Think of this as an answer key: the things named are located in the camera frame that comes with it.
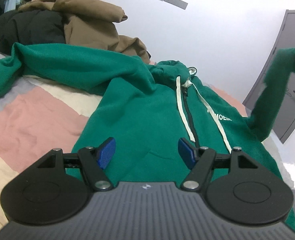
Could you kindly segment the grey door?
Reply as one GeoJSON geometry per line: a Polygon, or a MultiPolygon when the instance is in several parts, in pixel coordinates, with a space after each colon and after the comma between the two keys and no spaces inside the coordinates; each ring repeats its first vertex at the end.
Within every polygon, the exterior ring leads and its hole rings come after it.
{"type": "Polygon", "coordinates": [[[274,131],[285,142],[295,129],[295,10],[285,13],[271,53],[244,100],[247,124],[260,140],[274,131]]]}

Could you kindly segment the black garment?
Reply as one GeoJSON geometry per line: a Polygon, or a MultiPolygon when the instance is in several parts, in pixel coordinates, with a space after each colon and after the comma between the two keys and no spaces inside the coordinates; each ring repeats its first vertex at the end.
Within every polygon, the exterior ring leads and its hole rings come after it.
{"type": "Polygon", "coordinates": [[[12,10],[0,15],[0,52],[10,55],[16,42],[66,43],[61,14],[48,10],[12,10]]]}

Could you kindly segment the green hooded sweatshirt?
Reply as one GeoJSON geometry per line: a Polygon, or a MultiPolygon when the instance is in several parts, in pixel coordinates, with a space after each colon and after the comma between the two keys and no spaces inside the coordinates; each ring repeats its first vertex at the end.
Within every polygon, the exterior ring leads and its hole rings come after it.
{"type": "Polygon", "coordinates": [[[112,183],[180,184],[189,171],[177,144],[187,138],[224,154],[240,146],[279,176],[248,118],[179,61],[58,43],[15,43],[0,59],[0,157],[16,172],[53,147],[76,152],[113,137],[112,183]]]}

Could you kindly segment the patchwork bed cover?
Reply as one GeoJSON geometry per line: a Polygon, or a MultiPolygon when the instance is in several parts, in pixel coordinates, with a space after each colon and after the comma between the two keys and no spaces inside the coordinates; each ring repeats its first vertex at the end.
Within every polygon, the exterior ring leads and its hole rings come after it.
{"type": "Polygon", "coordinates": [[[178,61],[15,43],[0,57],[0,239],[295,239],[295,165],[178,61]]]}

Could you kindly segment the grey wall switch panel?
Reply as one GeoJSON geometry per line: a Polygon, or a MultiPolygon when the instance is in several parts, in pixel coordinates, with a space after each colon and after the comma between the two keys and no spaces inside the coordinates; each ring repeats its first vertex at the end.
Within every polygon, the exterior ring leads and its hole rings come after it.
{"type": "Polygon", "coordinates": [[[171,5],[174,5],[176,7],[179,7],[183,10],[186,10],[188,3],[182,0],[163,0],[164,2],[167,2],[171,5]]]}

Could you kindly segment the brown jacket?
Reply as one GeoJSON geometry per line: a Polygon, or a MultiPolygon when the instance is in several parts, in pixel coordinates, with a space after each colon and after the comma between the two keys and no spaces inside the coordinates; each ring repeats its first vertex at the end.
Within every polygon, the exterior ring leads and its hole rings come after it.
{"type": "Polygon", "coordinates": [[[25,3],[19,11],[48,10],[58,12],[64,19],[67,44],[139,56],[150,62],[143,42],[118,34],[115,24],[127,20],[123,8],[101,0],[36,0],[25,3]]]}

